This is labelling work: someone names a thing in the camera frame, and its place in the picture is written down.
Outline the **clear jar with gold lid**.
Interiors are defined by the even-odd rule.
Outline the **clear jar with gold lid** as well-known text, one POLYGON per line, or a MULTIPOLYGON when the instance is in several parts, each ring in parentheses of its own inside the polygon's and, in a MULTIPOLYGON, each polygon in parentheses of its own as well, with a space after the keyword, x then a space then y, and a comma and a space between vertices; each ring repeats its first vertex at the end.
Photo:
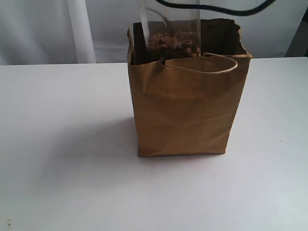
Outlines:
POLYGON ((201 55, 199 10, 170 8, 155 0, 139 0, 137 4, 145 41, 145 61, 164 64, 170 59, 201 55))

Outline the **brown paper bag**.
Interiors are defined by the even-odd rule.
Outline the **brown paper bag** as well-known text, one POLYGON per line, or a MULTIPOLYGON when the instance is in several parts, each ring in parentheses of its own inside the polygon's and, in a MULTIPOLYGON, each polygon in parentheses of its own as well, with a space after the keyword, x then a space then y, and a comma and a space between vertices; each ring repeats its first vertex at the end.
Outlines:
POLYGON ((251 55, 232 19, 201 20, 203 56, 151 62, 140 22, 127 32, 138 155, 223 154, 251 55))

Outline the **white backdrop curtain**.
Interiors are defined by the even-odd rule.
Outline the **white backdrop curtain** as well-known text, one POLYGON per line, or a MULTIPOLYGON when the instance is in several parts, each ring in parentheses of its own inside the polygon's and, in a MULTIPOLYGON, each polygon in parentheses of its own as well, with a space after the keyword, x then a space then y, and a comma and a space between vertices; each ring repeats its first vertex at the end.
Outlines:
MULTIPOLYGON (((279 0, 259 14, 235 17, 244 47, 256 58, 283 57, 307 7, 305 0, 279 0)), ((3 0, 0 63, 125 62, 126 31, 138 21, 135 0, 3 0)))

